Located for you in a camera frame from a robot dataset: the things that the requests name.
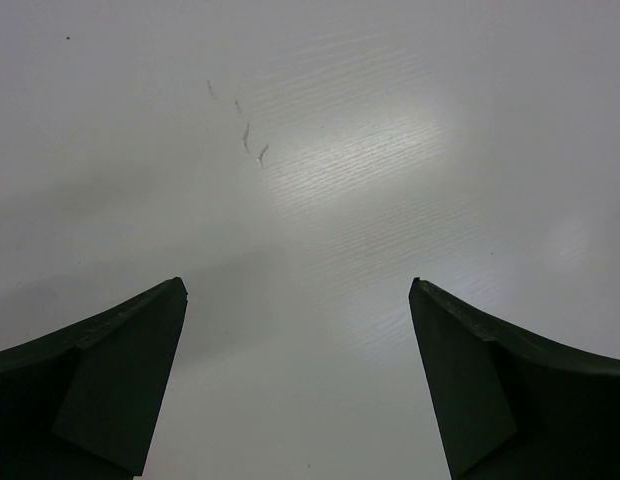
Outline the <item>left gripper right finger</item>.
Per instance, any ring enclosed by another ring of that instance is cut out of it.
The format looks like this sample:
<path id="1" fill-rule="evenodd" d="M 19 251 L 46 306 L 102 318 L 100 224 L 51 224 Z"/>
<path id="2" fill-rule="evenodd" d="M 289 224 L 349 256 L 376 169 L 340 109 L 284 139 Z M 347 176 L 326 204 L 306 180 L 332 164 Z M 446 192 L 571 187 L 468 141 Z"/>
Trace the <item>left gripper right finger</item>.
<path id="1" fill-rule="evenodd" d="M 415 278 L 414 332 L 454 479 L 620 479 L 620 360 Z"/>

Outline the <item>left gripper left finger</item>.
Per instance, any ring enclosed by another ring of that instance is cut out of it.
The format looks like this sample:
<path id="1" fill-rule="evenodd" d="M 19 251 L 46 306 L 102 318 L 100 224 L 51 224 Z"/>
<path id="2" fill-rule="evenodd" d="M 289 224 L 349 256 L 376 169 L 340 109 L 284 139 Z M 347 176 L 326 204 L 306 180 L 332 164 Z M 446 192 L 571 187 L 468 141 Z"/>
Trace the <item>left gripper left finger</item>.
<path id="1" fill-rule="evenodd" d="M 187 296 L 175 277 L 0 351 L 0 479 L 141 476 Z"/>

